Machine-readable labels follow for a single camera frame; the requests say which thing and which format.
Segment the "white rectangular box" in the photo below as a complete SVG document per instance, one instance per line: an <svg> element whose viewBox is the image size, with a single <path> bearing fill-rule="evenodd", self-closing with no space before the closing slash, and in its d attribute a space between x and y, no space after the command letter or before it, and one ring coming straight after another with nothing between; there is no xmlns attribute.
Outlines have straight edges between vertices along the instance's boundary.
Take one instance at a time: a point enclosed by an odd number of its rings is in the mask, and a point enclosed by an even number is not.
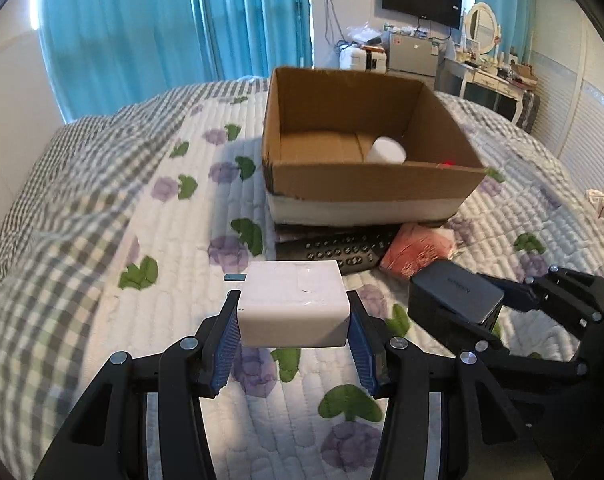
<svg viewBox="0 0 604 480"><path fill-rule="evenodd" d="M241 343L253 348L342 347L350 315L334 261L253 261L237 306Z"/></svg>

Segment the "pink packet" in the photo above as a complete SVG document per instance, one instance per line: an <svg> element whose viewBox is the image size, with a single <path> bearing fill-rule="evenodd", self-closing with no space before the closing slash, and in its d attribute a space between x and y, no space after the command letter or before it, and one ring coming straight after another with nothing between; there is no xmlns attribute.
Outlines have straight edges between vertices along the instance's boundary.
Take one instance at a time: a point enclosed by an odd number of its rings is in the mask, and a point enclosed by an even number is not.
<svg viewBox="0 0 604 480"><path fill-rule="evenodd" d="M456 249L453 230L405 223L392 240L379 267L395 278L409 280L436 260L450 260Z"/></svg>

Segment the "small blue flat chip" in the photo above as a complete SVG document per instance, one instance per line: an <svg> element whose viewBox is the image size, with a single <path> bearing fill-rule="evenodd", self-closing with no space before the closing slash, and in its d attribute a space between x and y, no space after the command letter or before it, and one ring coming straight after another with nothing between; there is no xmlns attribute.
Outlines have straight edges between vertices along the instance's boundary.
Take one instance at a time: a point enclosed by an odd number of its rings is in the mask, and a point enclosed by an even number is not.
<svg viewBox="0 0 604 480"><path fill-rule="evenodd" d="M227 273L224 275L225 282L243 282L246 279L244 273Z"/></svg>

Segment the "black power adapter block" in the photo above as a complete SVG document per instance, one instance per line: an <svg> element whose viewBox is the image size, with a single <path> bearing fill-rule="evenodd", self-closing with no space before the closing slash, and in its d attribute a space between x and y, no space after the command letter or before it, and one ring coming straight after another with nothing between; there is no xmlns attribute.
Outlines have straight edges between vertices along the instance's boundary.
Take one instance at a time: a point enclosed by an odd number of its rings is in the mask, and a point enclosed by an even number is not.
<svg viewBox="0 0 604 480"><path fill-rule="evenodd" d="M409 280L409 315L422 327L447 312L492 330L503 300L496 285L448 260L432 262Z"/></svg>

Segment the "white dressing table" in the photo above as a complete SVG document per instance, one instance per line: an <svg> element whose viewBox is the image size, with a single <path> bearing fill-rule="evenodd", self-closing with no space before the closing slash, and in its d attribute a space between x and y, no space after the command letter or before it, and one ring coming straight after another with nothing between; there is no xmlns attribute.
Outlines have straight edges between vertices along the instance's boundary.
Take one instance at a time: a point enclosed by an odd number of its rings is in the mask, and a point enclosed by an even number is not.
<svg viewBox="0 0 604 480"><path fill-rule="evenodd" d="M493 75L486 70L481 70L479 67L455 61L441 54L438 62L438 71L436 72L436 90L463 99L470 84L493 92L496 99L508 98L514 101L516 108L511 122L514 125L518 125L522 121L524 96L529 91L529 88L526 88L520 82Z"/></svg>

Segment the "white round jar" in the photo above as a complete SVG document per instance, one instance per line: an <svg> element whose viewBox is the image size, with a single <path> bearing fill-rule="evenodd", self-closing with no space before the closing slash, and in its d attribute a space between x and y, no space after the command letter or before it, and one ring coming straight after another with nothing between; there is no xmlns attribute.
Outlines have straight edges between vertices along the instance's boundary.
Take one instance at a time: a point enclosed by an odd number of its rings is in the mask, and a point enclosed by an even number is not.
<svg viewBox="0 0 604 480"><path fill-rule="evenodd" d="M365 156L368 164L402 165L406 161L406 151L398 141L388 136L380 136L374 141Z"/></svg>

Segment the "oval white vanity mirror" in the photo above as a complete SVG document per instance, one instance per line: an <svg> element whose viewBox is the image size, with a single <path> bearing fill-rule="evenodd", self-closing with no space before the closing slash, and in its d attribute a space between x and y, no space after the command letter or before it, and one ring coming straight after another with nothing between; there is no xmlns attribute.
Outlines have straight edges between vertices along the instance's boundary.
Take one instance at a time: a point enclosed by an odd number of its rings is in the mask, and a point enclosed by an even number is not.
<svg viewBox="0 0 604 480"><path fill-rule="evenodd" d="M479 54L489 54L500 40L500 25L485 2L474 4L465 15L465 35Z"/></svg>

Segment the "floral quilted bedspread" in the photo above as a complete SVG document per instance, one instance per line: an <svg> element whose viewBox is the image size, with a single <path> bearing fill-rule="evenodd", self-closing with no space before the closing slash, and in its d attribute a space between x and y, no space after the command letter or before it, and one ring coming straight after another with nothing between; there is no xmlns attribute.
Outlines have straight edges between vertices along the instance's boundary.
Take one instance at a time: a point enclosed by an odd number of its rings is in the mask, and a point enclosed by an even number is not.
<svg viewBox="0 0 604 480"><path fill-rule="evenodd" d="M486 168L446 224L452 259L472 272L520 281L560 264L604 276L604 215L532 136L492 110L442 96ZM104 279L82 382L113 352L161 352L221 310L242 273L245 295L308 313L353 289L395 333L440 351L406 313L407 285L380 271L339 276L314 255L275 256L262 174L244 169L261 148L264 93L237 104L199 104L154 172ZM387 404L358 381L347 348L241 347L220 395L204 401L206 433L222 479L365 479Z"/></svg>

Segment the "black remote control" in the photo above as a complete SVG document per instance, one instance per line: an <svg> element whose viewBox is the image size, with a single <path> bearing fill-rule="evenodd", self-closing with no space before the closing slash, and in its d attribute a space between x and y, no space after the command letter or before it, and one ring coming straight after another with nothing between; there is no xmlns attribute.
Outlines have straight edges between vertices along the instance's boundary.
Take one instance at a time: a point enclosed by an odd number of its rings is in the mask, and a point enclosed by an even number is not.
<svg viewBox="0 0 604 480"><path fill-rule="evenodd" d="M276 244L278 261L334 261L342 275L375 269L398 234L397 230L355 230Z"/></svg>

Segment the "brown cardboard box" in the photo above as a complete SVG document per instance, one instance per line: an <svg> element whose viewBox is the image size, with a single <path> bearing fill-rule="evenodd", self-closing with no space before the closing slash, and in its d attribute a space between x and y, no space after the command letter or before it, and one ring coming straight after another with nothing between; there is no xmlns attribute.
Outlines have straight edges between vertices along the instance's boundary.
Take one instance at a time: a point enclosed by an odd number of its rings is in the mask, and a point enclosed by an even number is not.
<svg viewBox="0 0 604 480"><path fill-rule="evenodd" d="M274 222L441 224L454 216L485 169L444 100L416 79L276 68L262 136ZM365 162L380 136L402 145L404 164Z"/></svg>

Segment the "grey checked bed sheet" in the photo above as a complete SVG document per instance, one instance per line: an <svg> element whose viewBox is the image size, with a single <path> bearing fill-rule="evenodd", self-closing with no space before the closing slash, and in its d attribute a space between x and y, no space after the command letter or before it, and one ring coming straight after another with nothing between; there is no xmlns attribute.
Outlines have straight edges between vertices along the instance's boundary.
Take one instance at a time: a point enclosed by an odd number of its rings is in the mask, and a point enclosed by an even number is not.
<svg viewBox="0 0 604 480"><path fill-rule="evenodd" d="M193 84L60 128L0 229L0 462L32 477L71 411L101 281L180 127L265 79Z"/></svg>

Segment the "blue window curtain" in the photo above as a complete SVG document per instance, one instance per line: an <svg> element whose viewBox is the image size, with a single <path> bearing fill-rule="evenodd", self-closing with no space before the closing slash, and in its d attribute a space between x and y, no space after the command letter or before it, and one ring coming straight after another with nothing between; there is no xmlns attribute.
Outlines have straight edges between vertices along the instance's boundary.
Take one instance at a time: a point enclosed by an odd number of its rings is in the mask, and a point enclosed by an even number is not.
<svg viewBox="0 0 604 480"><path fill-rule="evenodd" d="M65 122L186 84L312 64L308 0L38 0L38 20Z"/></svg>

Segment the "grey mini fridge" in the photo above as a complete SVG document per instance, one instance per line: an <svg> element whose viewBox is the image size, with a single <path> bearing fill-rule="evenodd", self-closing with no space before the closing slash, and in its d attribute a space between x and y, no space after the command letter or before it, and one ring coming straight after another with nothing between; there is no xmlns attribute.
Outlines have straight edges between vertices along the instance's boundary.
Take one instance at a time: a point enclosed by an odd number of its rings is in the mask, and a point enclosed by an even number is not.
<svg viewBox="0 0 604 480"><path fill-rule="evenodd" d="M430 39L391 32L388 70L434 77L439 62L439 45Z"/></svg>

